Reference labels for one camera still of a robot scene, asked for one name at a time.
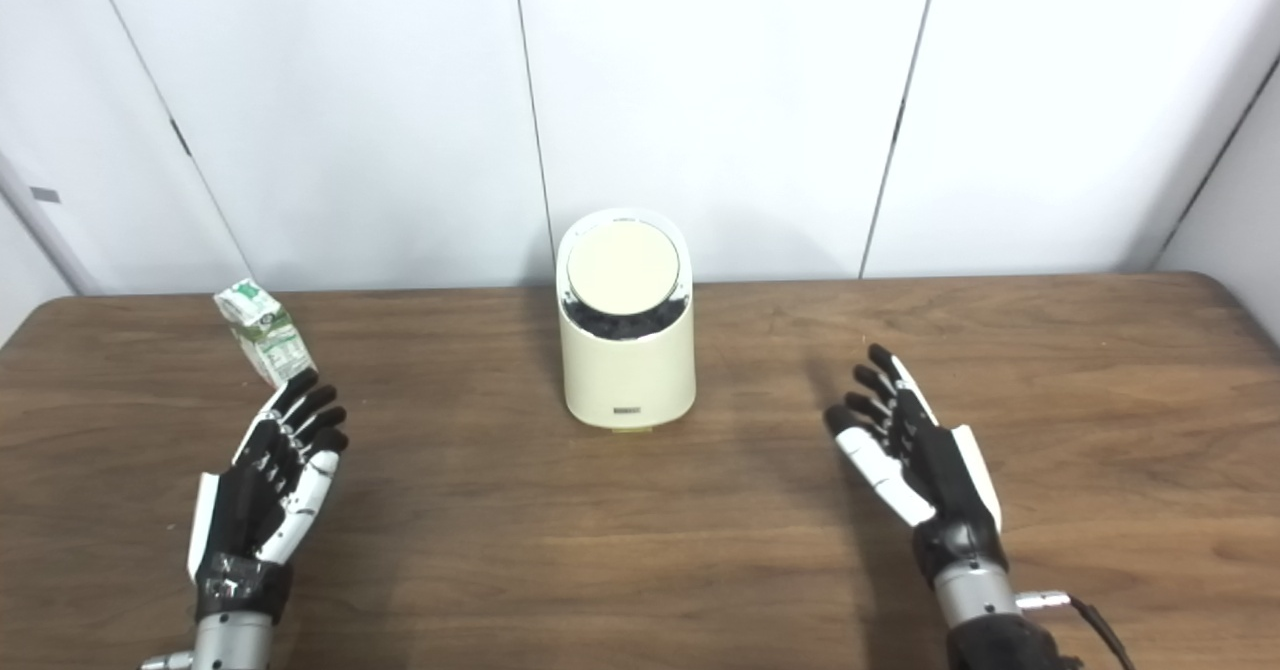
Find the white wall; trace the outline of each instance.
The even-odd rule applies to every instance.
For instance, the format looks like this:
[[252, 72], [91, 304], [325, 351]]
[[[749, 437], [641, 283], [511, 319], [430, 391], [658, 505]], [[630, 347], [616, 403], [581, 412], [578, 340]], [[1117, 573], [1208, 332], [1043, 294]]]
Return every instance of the white wall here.
[[86, 292], [247, 273], [109, 0], [0, 0], [0, 154], [12, 201]]
[[524, 0], [559, 238], [639, 205], [703, 281], [856, 277], [924, 0]]
[[1276, 0], [933, 0], [868, 277], [1149, 268], [1277, 50]]
[[115, 0], [257, 279], [550, 279], [516, 0]]
[[145, 65], [0, 0], [0, 172], [91, 293], [545, 282], [625, 204], [703, 281], [1144, 269], [1280, 51], [1280, 0], [932, 0], [882, 190], [925, 0], [114, 3]]
[[1219, 279], [1280, 342], [1280, 79], [1272, 76], [1160, 259]]
[[70, 288], [0, 197], [0, 346], [46, 300]]

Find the robotic hand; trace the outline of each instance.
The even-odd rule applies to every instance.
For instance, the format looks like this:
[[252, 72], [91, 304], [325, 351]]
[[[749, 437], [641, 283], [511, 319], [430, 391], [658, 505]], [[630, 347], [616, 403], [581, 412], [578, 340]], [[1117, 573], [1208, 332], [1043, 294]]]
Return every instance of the robotic hand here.
[[196, 647], [140, 670], [264, 670], [289, 598], [289, 559], [324, 505], [347, 436], [338, 392], [302, 370], [250, 423], [232, 465], [200, 478], [187, 570]]
[[952, 670], [1069, 670], [1052, 635], [1023, 610], [1073, 605], [1133, 667], [1092, 606], [1062, 592], [1014, 594], [1000, 543], [1001, 511], [987, 464], [968, 425], [942, 428], [901, 361], [878, 345], [854, 368], [870, 391], [827, 410], [836, 445], [913, 530], [916, 566], [947, 623]]

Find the wooden table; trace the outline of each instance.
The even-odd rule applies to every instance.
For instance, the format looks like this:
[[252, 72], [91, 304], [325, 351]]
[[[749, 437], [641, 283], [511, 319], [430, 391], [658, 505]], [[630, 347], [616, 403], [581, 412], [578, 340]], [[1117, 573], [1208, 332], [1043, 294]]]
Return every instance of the wooden table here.
[[[618, 436], [563, 407], [548, 288], [282, 297], [352, 446], [274, 667], [942, 667], [908, 530], [819, 419], [872, 341], [973, 424], [1018, 588], [1097, 603], [1143, 670], [1280, 667], [1280, 355], [1203, 277], [703, 286], [698, 404]], [[0, 667], [189, 646], [196, 475], [266, 395], [209, 297], [32, 316], [0, 351]]]

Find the round lid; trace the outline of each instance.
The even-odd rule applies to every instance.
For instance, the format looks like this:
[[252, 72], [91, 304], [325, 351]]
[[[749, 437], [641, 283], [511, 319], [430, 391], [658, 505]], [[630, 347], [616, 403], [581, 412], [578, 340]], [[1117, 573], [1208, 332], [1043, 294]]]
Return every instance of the round lid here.
[[582, 302], [609, 315], [654, 307], [676, 287], [680, 257], [658, 228], [639, 220], [599, 224], [568, 256], [568, 283]]

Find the cable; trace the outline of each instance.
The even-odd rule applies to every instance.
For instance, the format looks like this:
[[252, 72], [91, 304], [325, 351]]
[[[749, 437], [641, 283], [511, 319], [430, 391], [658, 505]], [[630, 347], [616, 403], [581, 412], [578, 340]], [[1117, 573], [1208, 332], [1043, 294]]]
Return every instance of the cable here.
[[1102, 614], [1098, 612], [1098, 609], [1088, 605], [1074, 594], [1069, 597], [1071, 607], [1074, 607], [1076, 612], [1080, 614], [1080, 617], [1083, 617], [1084, 621], [1088, 623], [1096, 633], [1098, 633], [1102, 642], [1107, 644], [1107, 648], [1111, 650], [1111, 652], [1115, 653], [1116, 660], [1120, 661], [1120, 666], [1124, 667], [1124, 670], [1137, 670], [1133, 665], [1133, 660], [1129, 660], [1129, 653], [1124, 650], [1124, 643], [1120, 642], [1120, 638], [1116, 638], [1115, 630], [1112, 630], [1111, 625], [1102, 619]]

